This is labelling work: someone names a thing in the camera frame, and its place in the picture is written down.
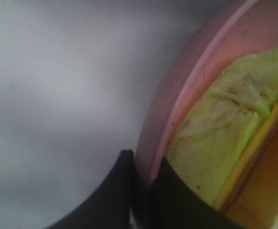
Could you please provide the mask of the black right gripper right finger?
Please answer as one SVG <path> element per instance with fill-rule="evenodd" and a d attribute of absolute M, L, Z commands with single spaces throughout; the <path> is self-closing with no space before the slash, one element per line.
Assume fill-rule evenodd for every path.
<path fill-rule="evenodd" d="M 202 201 L 163 158 L 156 180 L 143 183 L 134 168 L 132 212 L 141 229 L 240 229 Z"/>

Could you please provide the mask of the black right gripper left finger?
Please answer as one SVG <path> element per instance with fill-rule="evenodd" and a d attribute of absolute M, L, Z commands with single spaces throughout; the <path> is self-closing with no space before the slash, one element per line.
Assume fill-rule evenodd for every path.
<path fill-rule="evenodd" d="M 50 229 L 131 229 L 134 153 L 122 150 L 99 187 Z"/>

